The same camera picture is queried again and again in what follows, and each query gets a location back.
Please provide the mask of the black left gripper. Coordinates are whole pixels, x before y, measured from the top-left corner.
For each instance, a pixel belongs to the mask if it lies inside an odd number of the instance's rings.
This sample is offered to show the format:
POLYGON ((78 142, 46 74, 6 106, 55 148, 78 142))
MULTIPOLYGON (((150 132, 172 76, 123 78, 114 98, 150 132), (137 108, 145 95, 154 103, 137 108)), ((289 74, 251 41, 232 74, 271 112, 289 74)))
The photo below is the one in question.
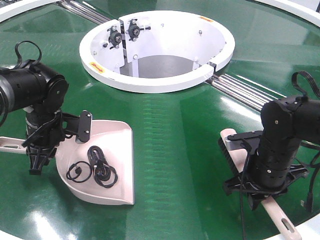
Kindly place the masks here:
POLYGON ((54 113, 33 110, 26 114, 25 120, 26 140, 22 145, 29 156, 29 174, 41 175, 60 142, 77 134, 80 117, 61 110, 54 113))

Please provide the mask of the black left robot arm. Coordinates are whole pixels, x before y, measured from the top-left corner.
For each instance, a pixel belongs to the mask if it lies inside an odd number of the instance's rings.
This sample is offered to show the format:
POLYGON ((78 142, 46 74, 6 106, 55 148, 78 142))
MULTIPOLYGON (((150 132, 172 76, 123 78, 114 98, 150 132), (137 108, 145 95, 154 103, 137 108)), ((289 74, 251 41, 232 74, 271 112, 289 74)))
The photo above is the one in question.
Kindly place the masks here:
POLYGON ((40 175, 55 157, 57 146, 78 133, 78 116, 61 110, 69 84, 65 77, 37 59, 23 60, 20 43, 14 47, 17 63, 0 69, 0 115, 23 109, 26 139, 22 146, 29 157, 30 175, 40 175))

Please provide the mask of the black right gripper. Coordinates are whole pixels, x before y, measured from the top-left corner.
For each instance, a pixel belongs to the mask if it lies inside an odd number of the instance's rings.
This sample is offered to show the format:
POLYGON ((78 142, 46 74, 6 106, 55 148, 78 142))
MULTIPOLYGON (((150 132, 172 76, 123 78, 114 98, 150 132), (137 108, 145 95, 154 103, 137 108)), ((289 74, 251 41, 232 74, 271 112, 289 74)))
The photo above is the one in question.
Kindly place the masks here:
POLYGON ((233 177, 223 183, 225 193, 246 193, 251 210, 269 196, 287 193, 291 184, 309 174, 304 165, 293 164, 300 144, 300 139, 277 142, 260 139, 258 148, 251 154, 243 148, 227 150, 223 140, 223 154, 233 173, 233 177))

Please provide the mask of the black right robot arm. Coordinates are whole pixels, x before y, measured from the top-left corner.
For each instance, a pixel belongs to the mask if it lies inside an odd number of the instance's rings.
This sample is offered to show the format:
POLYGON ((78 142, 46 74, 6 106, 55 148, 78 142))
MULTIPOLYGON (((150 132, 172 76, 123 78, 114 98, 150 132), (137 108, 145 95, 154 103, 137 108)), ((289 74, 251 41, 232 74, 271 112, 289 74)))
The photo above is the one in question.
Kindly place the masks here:
POLYGON ((307 91, 298 84, 298 75, 308 81, 318 97, 320 89, 314 78, 306 71, 295 72, 291 83, 301 94, 264 104, 260 112, 263 130, 230 134, 219 139, 219 144, 227 143, 228 150, 244 149, 247 152, 241 171, 237 171, 230 155, 225 154, 234 176, 224 182, 223 189, 226 195, 246 193, 252 210, 268 197, 286 194, 293 182, 309 174, 308 168, 313 168, 314 172, 303 206, 308 212, 313 210, 314 182, 320 171, 320 165, 315 161, 320 155, 316 154, 309 164, 293 164, 293 161, 303 141, 308 142, 307 148, 320 148, 320 101, 309 98, 307 91))

